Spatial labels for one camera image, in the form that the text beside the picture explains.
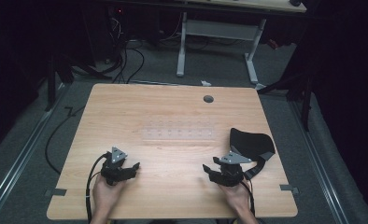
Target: light wood surface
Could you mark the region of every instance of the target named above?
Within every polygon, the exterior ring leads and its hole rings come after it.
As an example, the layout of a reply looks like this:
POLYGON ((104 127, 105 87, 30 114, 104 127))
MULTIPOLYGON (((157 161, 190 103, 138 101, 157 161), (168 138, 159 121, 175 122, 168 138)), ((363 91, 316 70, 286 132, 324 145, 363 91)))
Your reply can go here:
POLYGON ((298 7, 290 4, 289 0, 184 0, 193 3, 216 4, 230 7, 250 7, 265 10, 306 12, 304 4, 298 7))
MULTIPOLYGON (((231 128, 272 137, 255 90, 96 84, 56 186, 67 192, 52 197, 48 217, 86 219, 89 171, 113 146, 128 154, 124 167, 140 162, 140 169, 136 178, 128 181, 111 218, 234 217, 222 192, 202 167, 205 164, 218 170, 212 157, 222 157, 229 151, 231 128), (205 95, 213 96, 214 102, 204 102, 205 95), (176 126, 176 133, 170 138, 147 136, 150 126, 160 124, 162 128, 157 129, 162 133, 171 124, 176 126), (191 137, 189 131, 203 131, 203 135, 191 137)), ((102 161, 95 171, 101 169, 102 161)), ((245 170, 253 165, 242 167, 245 170)), ((287 185, 288 180, 278 153, 252 184, 257 217, 296 216, 291 192, 280 190, 279 185, 287 185)))

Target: table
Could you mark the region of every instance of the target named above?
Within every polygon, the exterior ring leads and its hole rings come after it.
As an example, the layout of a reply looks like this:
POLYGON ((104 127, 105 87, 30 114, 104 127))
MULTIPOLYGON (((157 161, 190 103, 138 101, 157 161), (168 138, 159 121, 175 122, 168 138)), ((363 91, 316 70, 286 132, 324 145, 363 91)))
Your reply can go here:
MULTIPOLYGON (((299 5, 298 7, 294 7, 287 0, 185 0, 185 4, 188 3, 220 5, 226 7, 257 8, 262 10, 278 10, 285 12, 306 12, 306 7, 303 4, 299 5)), ((254 68, 253 57, 260 42, 265 23, 266 19, 261 19, 259 24, 252 25, 187 20, 187 13, 184 12, 181 25, 181 45, 177 60, 177 76, 184 76, 186 58, 186 36, 203 35, 210 37, 251 41, 251 44, 248 47, 248 51, 247 53, 245 53, 245 61, 248 67, 248 75, 250 81, 253 84, 258 84, 258 78, 254 68)))
MULTIPOLYGON (((52 196, 48 218, 86 219, 89 171, 113 146, 128 154, 124 167, 140 162, 140 169, 110 218, 234 217, 202 167, 218 169, 212 157, 229 151, 232 127, 272 137, 254 89, 96 84, 56 186, 66 193, 52 196)), ((291 192, 280 189, 289 183, 278 153, 252 184, 257 217, 296 216, 291 192)))

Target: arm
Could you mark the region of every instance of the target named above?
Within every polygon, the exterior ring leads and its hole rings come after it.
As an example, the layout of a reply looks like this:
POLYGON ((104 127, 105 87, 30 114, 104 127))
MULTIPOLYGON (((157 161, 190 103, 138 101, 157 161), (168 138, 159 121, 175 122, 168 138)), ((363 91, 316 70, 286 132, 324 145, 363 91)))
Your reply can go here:
MULTIPOLYGON (((246 179, 243 182, 249 187, 246 179)), ((232 207, 238 215, 240 223, 243 224, 258 224, 257 219, 251 213, 248 206, 248 191, 241 184, 234 187, 225 187, 219 185, 219 188, 224 192, 228 205, 232 207)))
POLYGON ((126 181, 119 182, 116 186, 109 186, 106 179, 98 175, 93 187, 93 199, 95 208, 91 224, 106 224, 108 216, 120 197, 120 192, 126 181))

